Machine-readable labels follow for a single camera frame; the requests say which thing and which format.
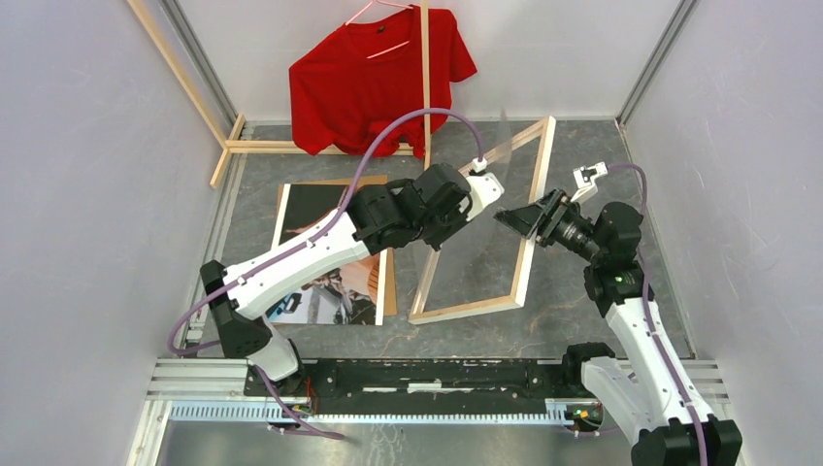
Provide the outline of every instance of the white wall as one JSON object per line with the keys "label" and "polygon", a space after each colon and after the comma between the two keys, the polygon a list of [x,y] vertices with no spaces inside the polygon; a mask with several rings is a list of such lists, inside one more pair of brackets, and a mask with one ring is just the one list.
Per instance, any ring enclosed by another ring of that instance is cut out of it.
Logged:
{"label": "white wall", "polygon": [[628,124],[754,465],[820,464],[823,3],[700,2]]}
{"label": "white wall", "polygon": [[[288,67],[366,0],[180,0],[238,112],[290,119]],[[454,11],[478,73],[456,84],[470,117],[615,116],[677,0],[432,0]],[[397,9],[376,5],[358,21]]]}
{"label": "white wall", "polygon": [[0,21],[0,464],[123,464],[218,146],[124,0]]}

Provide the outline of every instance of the red t-shirt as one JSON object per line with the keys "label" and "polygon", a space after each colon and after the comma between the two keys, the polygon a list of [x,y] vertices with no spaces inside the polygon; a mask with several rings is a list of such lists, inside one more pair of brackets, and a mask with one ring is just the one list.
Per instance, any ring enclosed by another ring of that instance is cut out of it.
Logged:
{"label": "red t-shirt", "polygon": [[[374,58],[367,56],[408,44]],[[451,107],[449,83],[477,72],[449,10],[429,10],[431,106]],[[288,70],[292,138],[314,155],[334,144],[363,154],[380,131],[423,107],[420,9],[413,6],[381,21],[343,25]],[[432,115],[432,131],[446,116]],[[424,153],[423,118],[414,118],[383,140],[376,157],[388,156],[401,139]]]}

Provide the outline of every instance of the wooden rack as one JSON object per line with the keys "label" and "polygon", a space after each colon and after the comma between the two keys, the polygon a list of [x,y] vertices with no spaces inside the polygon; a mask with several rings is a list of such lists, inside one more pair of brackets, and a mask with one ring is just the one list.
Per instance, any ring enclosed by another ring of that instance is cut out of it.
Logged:
{"label": "wooden rack", "polygon": [[[231,157],[235,153],[305,153],[303,150],[294,144],[294,141],[241,141],[240,135],[243,132],[243,126],[246,124],[246,118],[243,114],[238,114],[234,125],[229,134],[226,134],[219,123],[219,119],[212,112],[206,103],[203,95],[197,90],[194,85],[192,77],[183,68],[181,59],[175,54],[173,48],[168,42],[168,38],[164,37],[160,28],[154,18],[151,16],[146,7],[146,0],[127,0],[131,6],[137,19],[146,29],[146,32],[151,37],[154,45],[160,50],[163,58],[168,63],[175,77],[180,82],[191,103],[197,109],[200,117],[209,126],[214,138],[222,148],[222,154],[217,161],[217,166],[214,168],[214,174],[210,182],[214,188],[220,187],[225,173],[231,163]],[[422,41],[422,64],[423,64],[423,107],[431,106],[431,86],[429,82],[429,1],[421,0],[420,2],[420,37]],[[423,160],[423,167],[428,168],[431,164],[431,146],[432,146],[432,120],[430,115],[423,117],[423,127],[425,131],[425,157]],[[343,154],[341,150],[329,147],[320,152],[321,154]],[[412,147],[408,144],[401,144],[400,148],[394,152],[395,155],[412,155]]]}

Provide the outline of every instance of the purple cable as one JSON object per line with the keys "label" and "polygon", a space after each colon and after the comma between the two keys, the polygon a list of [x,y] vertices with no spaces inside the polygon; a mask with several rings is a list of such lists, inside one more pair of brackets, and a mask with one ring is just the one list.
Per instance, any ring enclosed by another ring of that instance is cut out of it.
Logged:
{"label": "purple cable", "polygon": [[[641,200],[641,214],[645,216],[646,212],[646,200],[648,199],[648,188],[645,180],[645,172],[643,169],[632,162],[615,162],[611,163],[607,166],[608,171],[615,171],[615,170],[624,170],[624,169],[632,169],[638,173],[641,177],[641,191],[642,191],[642,200]],[[645,269],[645,259],[643,259],[642,252],[638,249],[638,259],[640,260],[641,266]],[[677,386],[677,391],[680,392],[680,397],[683,398],[683,403],[686,404],[686,410],[688,410],[689,415],[692,418],[692,422],[695,426],[695,433],[697,434],[697,447],[698,452],[700,455],[700,466],[708,466],[708,453],[706,450],[706,434],[703,431],[703,425],[700,422],[700,417],[697,414],[697,410],[694,406],[689,405],[691,403],[692,398],[689,396],[689,392],[686,389],[686,385],[683,382],[683,379],[680,378],[680,374],[677,373],[677,369],[675,368],[675,364],[672,362],[672,359],[669,357],[669,352],[666,351],[666,347],[663,345],[663,340],[657,335],[657,326],[654,323],[654,319],[651,316],[651,307],[649,306],[648,302],[648,290],[649,290],[649,274],[647,271],[643,271],[643,283],[642,283],[642,306],[643,306],[643,313],[645,314],[646,323],[648,323],[648,330],[651,333],[652,340],[654,341],[655,347],[657,347],[657,351],[660,353],[660,357],[663,358],[663,362],[666,364],[666,368],[669,370],[669,375],[672,377],[672,380],[675,381],[675,385]]]}
{"label": "purple cable", "polygon": [[328,432],[328,431],[325,431],[325,430],[320,430],[320,429],[314,427],[313,425],[305,422],[304,420],[300,419],[299,416],[295,415],[294,412],[291,411],[291,409],[288,406],[286,406],[285,403],[282,402],[282,400],[280,399],[280,396],[278,395],[278,391],[272,385],[271,381],[269,381],[269,375],[266,374],[266,371],[264,371],[263,368],[260,367],[260,366],[254,366],[254,369],[257,371],[257,375],[260,376],[260,379],[263,380],[263,384],[266,385],[266,389],[269,390],[269,394],[271,394],[272,397],[275,399],[275,401],[278,403],[278,405],[280,405],[280,409],[283,411],[283,413],[286,416],[291,417],[292,420],[297,422],[297,424],[299,426],[306,429],[306,430],[282,430],[281,432],[283,434],[308,435],[308,436],[313,436],[313,437],[325,437],[325,438],[331,439],[331,440],[342,440],[346,437],[345,435],[339,434],[337,432]]}
{"label": "purple cable", "polygon": [[[369,160],[372,158],[372,155],[375,154],[375,150],[377,150],[377,148],[378,148],[379,144],[382,142],[382,140],[385,139],[385,137],[388,136],[389,133],[391,133],[392,131],[397,129],[398,126],[405,123],[406,121],[409,121],[412,118],[424,116],[426,114],[440,114],[440,115],[447,115],[447,116],[450,116],[450,117],[455,117],[455,118],[459,119],[460,121],[464,122],[467,126],[469,126],[469,129],[472,130],[472,134],[474,134],[475,140],[477,142],[477,160],[478,161],[483,160],[483,141],[482,141],[482,137],[480,136],[480,131],[465,116],[462,116],[462,115],[458,114],[457,112],[454,112],[450,109],[440,109],[440,108],[420,109],[420,110],[415,110],[414,112],[409,112],[409,113],[395,119],[394,121],[392,121],[391,124],[386,126],[385,129],[383,129],[380,132],[380,134],[378,134],[378,136],[375,138],[375,140],[372,142],[372,144],[366,150],[366,153],[363,155],[363,158],[360,159],[360,164],[357,165],[357,170],[354,172],[354,178],[351,179],[351,184],[349,184],[348,188],[346,189],[346,196],[340,202],[340,205],[338,206],[338,210],[335,212],[335,215],[332,217],[331,221],[326,223],[326,226],[320,228],[320,230],[317,231],[317,233],[315,233],[313,236],[311,236],[309,238],[309,241],[314,243],[319,238],[321,238],[323,235],[328,233],[329,230],[331,230],[335,226],[335,224],[337,224],[338,220],[340,220],[340,217],[343,216],[343,214],[346,212],[346,207],[348,207],[348,203],[351,202],[351,196],[353,196],[354,192],[357,190],[357,182],[359,182],[360,177],[363,176],[363,172],[366,170],[366,164],[369,163]],[[244,280],[248,280],[251,277],[253,277],[254,275],[256,275],[257,273],[259,273],[260,271],[271,267],[275,263],[285,259],[286,257],[294,254],[295,252],[303,250],[305,247],[306,247],[306,243],[301,243],[301,244],[295,246],[294,248],[292,248],[290,250],[286,250],[284,252],[281,252],[280,254],[272,257],[269,260],[266,260],[266,261],[262,262],[261,264],[257,265],[253,269],[251,269],[248,272],[242,274],[241,277]],[[221,294],[228,292],[229,290],[231,290],[232,288],[234,288],[237,285],[238,285],[237,281],[233,281],[231,283],[225,284],[224,286],[220,287],[219,289],[215,290],[214,292],[209,293],[208,296],[206,296],[205,298],[198,301],[197,304],[195,304],[191,309],[189,309],[185,314],[183,314],[182,317],[180,319],[178,319],[177,322],[175,322],[175,325],[172,328],[171,333],[169,334],[169,338],[166,340],[166,348],[168,348],[171,353],[176,354],[178,356],[182,356],[184,354],[190,354],[192,352],[199,351],[199,350],[204,350],[206,348],[210,348],[210,347],[213,347],[213,346],[217,345],[219,343],[219,341],[215,340],[213,342],[207,342],[207,343],[204,343],[204,344],[201,344],[201,345],[197,345],[196,347],[180,349],[180,348],[175,347],[175,337],[177,336],[180,329],[185,325],[185,323],[192,316],[194,316],[194,314],[196,312],[200,311],[201,308],[203,308],[207,304],[211,303],[214,299],[217,298],[217,296],[220,296]]]}

